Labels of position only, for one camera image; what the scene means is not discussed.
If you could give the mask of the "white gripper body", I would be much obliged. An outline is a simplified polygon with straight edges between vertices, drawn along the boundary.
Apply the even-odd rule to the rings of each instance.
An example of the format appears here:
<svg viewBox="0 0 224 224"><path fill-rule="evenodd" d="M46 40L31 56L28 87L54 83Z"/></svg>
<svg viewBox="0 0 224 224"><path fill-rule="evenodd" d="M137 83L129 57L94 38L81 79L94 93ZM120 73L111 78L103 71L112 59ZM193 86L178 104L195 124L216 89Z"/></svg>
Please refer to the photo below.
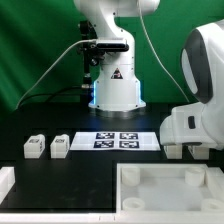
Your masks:
<svg viewBox="0 0 224 224"><path fill-rule="evenodd" d="M220 140L203 124L205 105L198 102L174 107L171 115L160 126L160 143L163 146L187 145L222 150L224 136Z"/></svg>

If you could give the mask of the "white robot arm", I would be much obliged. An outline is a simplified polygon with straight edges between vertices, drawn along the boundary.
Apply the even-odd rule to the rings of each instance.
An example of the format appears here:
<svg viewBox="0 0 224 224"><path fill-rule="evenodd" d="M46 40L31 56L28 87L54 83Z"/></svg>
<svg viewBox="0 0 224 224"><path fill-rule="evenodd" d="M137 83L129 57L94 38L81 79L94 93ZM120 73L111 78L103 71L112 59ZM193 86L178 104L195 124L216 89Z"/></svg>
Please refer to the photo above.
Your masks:
<svg viewBox="0 0 224 224"><path fill-rule="evenodd" d="M134 73L135 40L115 19L152 13L160 0L73 1L97 35L91 49L100 63L100 75L89 107L106 114L143 108ZM172 109L160 126L160 143L224 148L224 19L190 33L181 52L181 67L197 101Z"/></svg>

